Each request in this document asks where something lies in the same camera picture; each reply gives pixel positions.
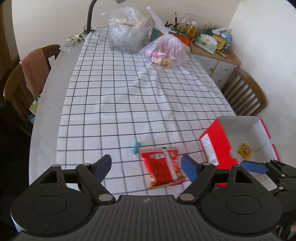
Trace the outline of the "yellow snack packet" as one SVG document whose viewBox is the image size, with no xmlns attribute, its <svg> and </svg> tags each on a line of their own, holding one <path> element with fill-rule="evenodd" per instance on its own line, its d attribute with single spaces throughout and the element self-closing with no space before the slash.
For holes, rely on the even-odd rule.
<svg viewBox="0 0 296 241">
<path fill-rule="evenodd" d="M 253 153 L 253 150 L 250 148 L 250 146 L 248 146 L 245 143 L 242 143 L 238 150 L 238 154 L 240 154 L 245 159 L 249 159 L 252 153 Z"/>
</svg>

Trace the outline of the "red snack packet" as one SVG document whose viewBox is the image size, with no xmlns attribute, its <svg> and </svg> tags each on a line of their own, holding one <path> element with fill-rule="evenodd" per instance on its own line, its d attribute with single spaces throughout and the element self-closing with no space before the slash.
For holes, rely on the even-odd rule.
<svg viewBox="0 0 296 241">
<path fill-rule="evenodd" d="M 139 154 L 151 178 L 147 185 L 149 189 L 179 185 L 184 182 L 185 176 L 177 161 L 178 148 L 141 149 Z"/>
</svg>

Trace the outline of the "red cardboard box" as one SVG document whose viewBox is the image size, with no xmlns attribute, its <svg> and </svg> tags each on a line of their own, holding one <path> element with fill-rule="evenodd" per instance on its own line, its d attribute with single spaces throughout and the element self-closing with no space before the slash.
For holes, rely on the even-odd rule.
<svg viewBox="0 0 296 241">
<path fill-rule="evenodd" d="M 242 161 L 280 160 L 264 121 L 256 116 L 221 116 L 200 135 L 206 160 L 218 169 L 230 169 Z M 253 150 L 249 159 L 238 154 L 242 143 Z"/>
</svg>

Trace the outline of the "small blue candy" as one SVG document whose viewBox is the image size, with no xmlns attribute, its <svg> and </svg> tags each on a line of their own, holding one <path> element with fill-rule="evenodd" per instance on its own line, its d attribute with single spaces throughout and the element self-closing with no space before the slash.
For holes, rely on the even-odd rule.
<svg viewBox="0 0 296 241">
<path fill-rule="evenodd" d="M 136 155 L 138 152 L 139 152 L 139 149 L 140 149 L 140 146 L 141 146 L 141 143 L 140 142 L 136 142 L 132 148 L 132 153 L 134 155 Z"/>
</svg>

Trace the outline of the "right wooden chair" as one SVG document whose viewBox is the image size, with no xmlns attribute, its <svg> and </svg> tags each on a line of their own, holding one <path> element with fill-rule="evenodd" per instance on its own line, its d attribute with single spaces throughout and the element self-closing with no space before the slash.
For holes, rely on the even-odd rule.
<svg viewBox="0 0 296 241">
<path fill-rule="evenodd" d="M 256 116 L 267 106 L 263 90 L 247 72 L 239 67 L 226 81 L 222 93 L 238 116 Z"/>
</svg>

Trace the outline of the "wooden chair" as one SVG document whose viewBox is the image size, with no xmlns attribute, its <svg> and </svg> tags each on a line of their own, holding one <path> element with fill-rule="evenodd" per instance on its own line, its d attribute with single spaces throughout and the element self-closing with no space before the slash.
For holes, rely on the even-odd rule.
<svg viewBox="0 0 296 241">
<path fill-rule="evenodd" d="M 267 106 L 263 90 L 247 72 L 239 67 L 226 81 L 222 93 L 238 116 L 256 116 Z"/>
<path fill-rule="evenodd" d="M 44 52 L 49 71 L 52 69 L 49 58 L 57 58 L 60 53 L 59 48 L 60 45 L 57 44 L 41 48 Z M 29 120 L 32 114 L 30 107 L 36 98 L 32 96 L 27 87 L 20 63 L 15 67 L 6 81 L 4 86 L 4 99 L 7 100 L 16 111 L 21 122 L 21 129 L 28 135 L 31 135 L 33 124 Z"/>
</svg>

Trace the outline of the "white black-checked tablecloth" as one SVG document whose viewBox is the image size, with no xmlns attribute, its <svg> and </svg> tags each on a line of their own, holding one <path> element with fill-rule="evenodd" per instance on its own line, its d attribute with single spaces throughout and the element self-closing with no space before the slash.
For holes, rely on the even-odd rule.
<svg viewBox="0 0 296 241">
<path fill-rule="evenodd" d="M 150 63 L 140 54 L 112 50 L 108 30 L 90 33 L 66 93 L 56 163 L 72 169 L 109 154 L 111 171 L 103 185 L 114 196 L 173 195 L 189 185 L 147 187 L 142 148 L 176 147 L 199 162 L 206 160 L 201 133 L 234 111 L 194 55 L 175 68 Z"/>
</svg>

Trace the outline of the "white drawer cabinet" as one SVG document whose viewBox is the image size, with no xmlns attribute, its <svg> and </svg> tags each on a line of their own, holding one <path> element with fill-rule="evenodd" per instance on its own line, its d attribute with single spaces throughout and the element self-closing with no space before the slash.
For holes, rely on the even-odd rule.
<svg viewBox="0 0 296 241">
<path fill-rule="evenodd" d="M 224 58 L 219 53 L 210 54 L 194 44 L 190 44 L 190 49 L 220 90 L 224 87 L 233 71 L 241 65 L 239 58 L 232 52 Z"/>
</svg>

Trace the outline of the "left wooden chair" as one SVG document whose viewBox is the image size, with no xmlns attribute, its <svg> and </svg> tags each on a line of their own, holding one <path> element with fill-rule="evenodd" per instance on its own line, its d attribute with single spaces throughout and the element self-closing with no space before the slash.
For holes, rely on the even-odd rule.
<svg viewBox="0 0 296 241">
<path fill-rule="evenodd" d="M 60 53 L 59 48 L 60 45 L 57 44 L 41 48 L 44 52 L 49 71 L 52 69 L 49 58 L 57 58 Z M 7 100 L 16 111 L 21 122 L 21 129 L 28 135 L 31 135 L 33 124 L 29 120 L 32 114 L 30 107 L 36 98 L 32 96 L 27 87 L 20 63 L 15 67 L 6 81 L 4 86 L 4 99 Z"/>
</svg>

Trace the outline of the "pink cloth on chair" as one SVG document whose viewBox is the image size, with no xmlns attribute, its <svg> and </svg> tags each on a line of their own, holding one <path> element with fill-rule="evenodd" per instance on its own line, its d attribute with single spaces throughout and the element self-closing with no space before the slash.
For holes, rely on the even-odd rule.
<svg viewBox="0 0 296 241">
<path fill-rule="evenodd" d="M 32 96 L 36 98 L 45 86 L 49 68 L 41 48 L 30 52 L 20 61 L 23 74 Z"/>
</svg>

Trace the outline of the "pink-filled clear plastic bag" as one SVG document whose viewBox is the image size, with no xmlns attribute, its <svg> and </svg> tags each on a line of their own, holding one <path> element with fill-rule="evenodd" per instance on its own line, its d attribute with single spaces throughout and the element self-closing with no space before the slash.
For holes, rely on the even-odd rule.
<svg viewBox="0 0 296 241">
<path fill-rule="evenodd" d="M 165 68 L 188 62 L 190 60 L 188 54 L 190 48 L 176 36 L 169 33 L 168 28 L 164 26 L 161 19 L 149 6 L 147 11 L 162 35 L 144 46 L 139 51 L 139 54 L 144 55 L 151 63 Z"/>
</svg>

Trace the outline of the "tissue box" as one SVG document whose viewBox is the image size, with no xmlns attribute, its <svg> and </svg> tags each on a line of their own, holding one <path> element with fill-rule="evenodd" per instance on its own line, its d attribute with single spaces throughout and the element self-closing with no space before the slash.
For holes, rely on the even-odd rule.
<svg viewBox="0 0 296 241">
<path fill-rule="evenodd" d="M 197 37 L 195 45 L 205 50 L 209 54 L 213 54 L 217 49 L 218 42 L 210 35 L 201 34 Z"/>
</svg>

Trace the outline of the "yellow box on cabinet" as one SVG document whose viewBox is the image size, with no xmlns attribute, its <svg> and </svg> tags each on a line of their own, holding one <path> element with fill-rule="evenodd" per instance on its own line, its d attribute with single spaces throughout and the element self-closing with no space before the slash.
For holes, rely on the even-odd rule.
<svg viewBox="0 0 296 241">
<path fill-rule="evenodd" d="M 220 52 L 226 44 L 226 39 L 216 34 L 213 34 L 212 38 L 214 38 L 217 42 L 216 52 Z"/>
</svg>

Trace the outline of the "small items at lamp base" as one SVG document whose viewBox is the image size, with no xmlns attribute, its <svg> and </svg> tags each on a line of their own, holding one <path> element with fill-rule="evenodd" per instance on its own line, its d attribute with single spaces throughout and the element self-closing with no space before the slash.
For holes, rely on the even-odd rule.
<svg viewBox="0 0 296 241">
<path fill-rule="evenodd" d="M 71 52 L 71 50 L 75 48 L 82 40 L 83 38 L 79 35 L 68 37 L 65 45 L 63 47 L 60 47 L 59 49 L 64 52 Z"/>
</svg>

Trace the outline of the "yellow oil bottle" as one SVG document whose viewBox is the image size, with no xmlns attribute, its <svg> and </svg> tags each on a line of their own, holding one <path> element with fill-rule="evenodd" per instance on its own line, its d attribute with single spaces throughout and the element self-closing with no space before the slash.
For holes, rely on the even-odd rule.
<svg viewBox="0 0 296 241">
<path fill-rule="evenodd" d="M 195 21 L 189 21 L 187 25 L 186 35 L 193 39 L 196 35 L 197 31 L 197 23 Z"/>
</svg>

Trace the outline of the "grey gooseneck desk lamp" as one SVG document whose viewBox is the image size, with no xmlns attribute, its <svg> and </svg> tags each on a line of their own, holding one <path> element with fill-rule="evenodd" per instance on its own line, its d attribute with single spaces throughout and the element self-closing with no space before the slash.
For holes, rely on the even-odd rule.
<svg viewBox="0 0 296 241">
<path fill-rule="evenodd" d="M 95 29 L 92 28 L 91 23 L 92 23 L 93 9 L 96 3 L 97 3 L 97 0 L 92 0 L 89 5 L 87 22 L 86 22 L 86 25 L 84 26 L 83 32 L 79 35 L 79 37 L 81 37 L 83 40 L 86 39 L 89 33 L 92 33 L 95 31 Z"/>
</svg>

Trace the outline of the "large clear plastic bag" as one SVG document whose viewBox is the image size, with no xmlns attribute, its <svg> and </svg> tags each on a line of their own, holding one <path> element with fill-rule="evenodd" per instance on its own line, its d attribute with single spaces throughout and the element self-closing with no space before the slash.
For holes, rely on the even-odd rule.
<svg viewBox="0 0 296 241">
<path fill-rule="evenodd" d="M 101 13 L 108 18 L 107 38 L 109 47 L 128 53 L 138 53 L 154 22 L 149 14 L 142 14 L 133 7 L 124 7 Z"/>
</svg>

